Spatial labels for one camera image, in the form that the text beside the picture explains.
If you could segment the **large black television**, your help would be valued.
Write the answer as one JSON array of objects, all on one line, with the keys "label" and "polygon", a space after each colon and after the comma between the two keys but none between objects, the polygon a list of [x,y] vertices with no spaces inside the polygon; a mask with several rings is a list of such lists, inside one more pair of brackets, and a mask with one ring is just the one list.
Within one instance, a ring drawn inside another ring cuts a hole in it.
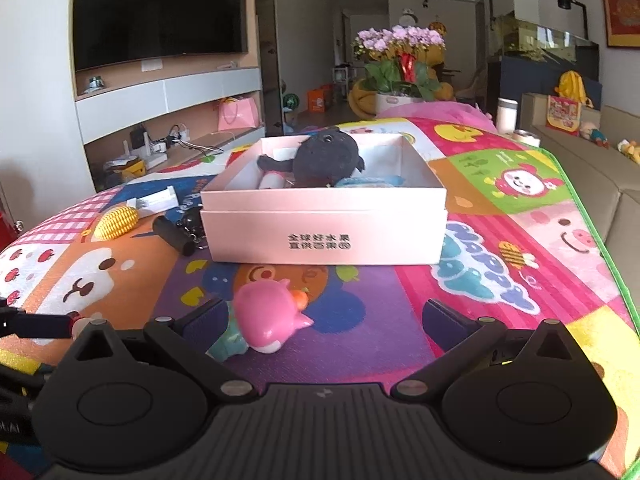
[{"label": "large black television", "polygon": [[73,0],[76,70],[248,50],[246,0]]}]

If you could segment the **pink gift bag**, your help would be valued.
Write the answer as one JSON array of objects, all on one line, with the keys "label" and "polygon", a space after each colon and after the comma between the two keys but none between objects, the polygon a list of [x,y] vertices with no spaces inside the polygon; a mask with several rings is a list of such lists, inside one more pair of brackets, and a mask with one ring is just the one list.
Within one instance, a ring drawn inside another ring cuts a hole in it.
[{"label": "pink gift bag", "polygon": [[254,129],[259,126],[259,110],[252,96],[242,99],[228,98],[219,104],[219,131]]}]

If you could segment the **black plush toy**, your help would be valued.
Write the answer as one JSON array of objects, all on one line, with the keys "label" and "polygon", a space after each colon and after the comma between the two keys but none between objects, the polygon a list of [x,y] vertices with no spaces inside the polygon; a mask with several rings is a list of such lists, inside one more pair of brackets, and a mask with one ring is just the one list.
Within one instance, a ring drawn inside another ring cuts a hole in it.
[{"label": "black plush toy", "polygon": [[308,136],[291,159],[277,160],[260,155],[257,166],[265,172],[292,174],[298,188],[335,186],[350,178],[356,170],[366,170],[355,139],[337,128]]}]

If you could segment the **yellow corn toy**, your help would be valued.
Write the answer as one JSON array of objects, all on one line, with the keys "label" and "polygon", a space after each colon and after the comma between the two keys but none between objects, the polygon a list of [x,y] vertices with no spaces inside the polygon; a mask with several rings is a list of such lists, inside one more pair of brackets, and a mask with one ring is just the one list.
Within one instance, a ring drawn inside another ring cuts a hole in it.
[{"label": "yellow corn toy", "polygon": [[136,208],[126,205],[107,211],[96,224],[93,231],[94,240],[116,240],[132,231],[139,222]]}]

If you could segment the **beige sofa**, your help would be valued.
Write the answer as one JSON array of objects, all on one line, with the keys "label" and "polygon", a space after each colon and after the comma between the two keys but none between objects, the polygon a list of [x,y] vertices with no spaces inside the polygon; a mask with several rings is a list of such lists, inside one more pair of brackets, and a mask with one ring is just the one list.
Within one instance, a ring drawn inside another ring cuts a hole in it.
[{"label": "beige sofa", "polygon": [[540,137],[566,171],[617,269],[630,282],[639,277],[639,165],[617,151],[620,141],[639,140],[639,117],[612,106],[585,108],[582,118],[597,125],[610,148],[547,126],[542,94],[522,95],[520,126]]}]

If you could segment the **black cylinder handle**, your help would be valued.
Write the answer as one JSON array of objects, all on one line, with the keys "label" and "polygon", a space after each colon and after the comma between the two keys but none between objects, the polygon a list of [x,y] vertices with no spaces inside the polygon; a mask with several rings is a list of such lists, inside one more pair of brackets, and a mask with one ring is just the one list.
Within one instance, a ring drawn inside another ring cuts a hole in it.
[{"label": "black cylinder handle", "polygon": [[189,231],[177,226],[165,216],[156,217],[153,220],[152,230],[183,257],[191,257],[198,248],[196,240]]}]

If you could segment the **pink pig squishy toy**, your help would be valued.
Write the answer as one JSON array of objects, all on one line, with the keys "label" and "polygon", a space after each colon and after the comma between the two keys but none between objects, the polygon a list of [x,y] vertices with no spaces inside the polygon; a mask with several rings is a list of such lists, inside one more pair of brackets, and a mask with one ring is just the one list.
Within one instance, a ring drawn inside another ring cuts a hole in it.
[{"label": "pink pig squishy toy", "polygon": [[314,325],[304,313],[308,296],[288,288],[287,278],[250,282],[240,287],[227,302],[226,329],[206,354],[222,363],[252,349],[271,354],[299,330]]}]

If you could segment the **doll figure keychain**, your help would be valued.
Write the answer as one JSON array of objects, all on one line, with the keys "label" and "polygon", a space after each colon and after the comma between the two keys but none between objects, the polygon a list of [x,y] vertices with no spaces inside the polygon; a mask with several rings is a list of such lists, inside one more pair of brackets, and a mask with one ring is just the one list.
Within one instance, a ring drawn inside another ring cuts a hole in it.
[{"label": "doll figure keychain", "polygon": [[178,220],[177,226],[180,230],[191,237],[195,247],[198,249],[207,248],[206,233],[201,216],[203,206],[192,206],[183,211],[182,217]]}]

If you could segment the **glass fish tank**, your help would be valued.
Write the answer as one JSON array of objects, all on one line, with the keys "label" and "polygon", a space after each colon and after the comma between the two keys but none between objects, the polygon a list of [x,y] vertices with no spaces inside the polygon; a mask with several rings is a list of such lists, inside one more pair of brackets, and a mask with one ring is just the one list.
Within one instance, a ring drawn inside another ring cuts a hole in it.
[{"label": "glass fish tank", "polygon": [[577,0],[487,0],[487,95],[517,100],[552,94],[561,76],[582,77],[595,106],[602,98],[600,48]]}]

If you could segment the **colourful cartoon play mat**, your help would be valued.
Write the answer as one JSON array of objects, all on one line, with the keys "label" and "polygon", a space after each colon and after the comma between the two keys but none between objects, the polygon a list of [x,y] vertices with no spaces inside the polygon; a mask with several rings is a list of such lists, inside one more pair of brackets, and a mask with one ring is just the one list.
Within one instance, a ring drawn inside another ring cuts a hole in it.
[{"label": "colourful cartoon play mat", "polygon": [[271,356],[247,351],[228,365],[255,385],[396,380],[442,354],[422,314],[431,299],[468,318],[514,328],[563,322],[618,409],[602,463],[639,474],[639,315],[586,218],[570,180],[547,153],[471,127],[428,119],[353,122],[352,133],[404,136],[447,190],[442,258],[432,266],[228,264],[201,249],[183,257],[141,220],[97,242],[96,222],[133,198],[173,188],[182,208],[239,157],[206,156],[96,194],[31,229],[1,255],[1,293],[29,311],[78,311],[137,328],[183,316],[250,282],[288,280],[309,298],[312,325]]}]

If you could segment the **pink cardboard box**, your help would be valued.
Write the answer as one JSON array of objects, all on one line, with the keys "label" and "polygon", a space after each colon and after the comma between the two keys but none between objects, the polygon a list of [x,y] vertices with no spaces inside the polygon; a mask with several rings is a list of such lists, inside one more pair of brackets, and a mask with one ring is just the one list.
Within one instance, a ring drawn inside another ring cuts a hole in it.
[{"label": "pink cardboard box", "polygon": [[428,164],[442,158],[420,134],[357,133],[367,178],[390,188],[262,188],[262,155],[287,159],[302,136],[262,139],[201,192],[210,253],[218,262],[320,266],[425,266],[439,262],[447,191]]}]

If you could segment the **yellow plush bear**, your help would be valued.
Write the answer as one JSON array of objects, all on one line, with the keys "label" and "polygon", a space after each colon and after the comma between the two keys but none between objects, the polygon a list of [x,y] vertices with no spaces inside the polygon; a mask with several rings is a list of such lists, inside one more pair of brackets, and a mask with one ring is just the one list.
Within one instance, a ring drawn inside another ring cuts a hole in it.
[{"label": "yellow plush bear", "polygon": [[364,62],[364,76],[349,91],[350,109],[361,119],[372,119],[381,109],[379,98],[418,101],[453,101],[454,88],[441,82],[435,66],[444,62],[442,44],[398,44],[392,41],[385,50],[368,49],[354,44],[355,58]]}]

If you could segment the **white power adapter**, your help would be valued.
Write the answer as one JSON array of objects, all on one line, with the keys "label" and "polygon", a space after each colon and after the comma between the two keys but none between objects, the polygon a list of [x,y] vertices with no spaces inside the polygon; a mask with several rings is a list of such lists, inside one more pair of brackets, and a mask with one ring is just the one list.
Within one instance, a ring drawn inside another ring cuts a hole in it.
[{"label": "white power adapter", "polygon": [[169,185],[161,191],[143,196],[134,197],[126,201],[126,206],[137,211],[140,219],[161,214],[179,206],[175,188]]}]

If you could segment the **red framed wall picture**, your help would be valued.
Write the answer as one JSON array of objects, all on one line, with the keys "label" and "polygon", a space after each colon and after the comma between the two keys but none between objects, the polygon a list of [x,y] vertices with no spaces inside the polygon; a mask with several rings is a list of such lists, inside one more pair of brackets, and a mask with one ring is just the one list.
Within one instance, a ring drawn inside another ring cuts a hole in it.
[{"label": "red framed wall picture", "polygon": [[639,0],[603,0],[606,39],[610,48],[640,47]]}]

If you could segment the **white cylinder cup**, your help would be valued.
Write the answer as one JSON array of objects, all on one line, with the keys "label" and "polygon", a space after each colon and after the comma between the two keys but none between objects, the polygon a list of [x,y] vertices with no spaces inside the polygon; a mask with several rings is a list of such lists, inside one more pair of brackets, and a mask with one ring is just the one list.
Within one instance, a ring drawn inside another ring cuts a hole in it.
[{"label": "white cylinder cup", "polygon": [[514,132],[518,121],[518,101],[499,98],[496,116],[498,133]]}]

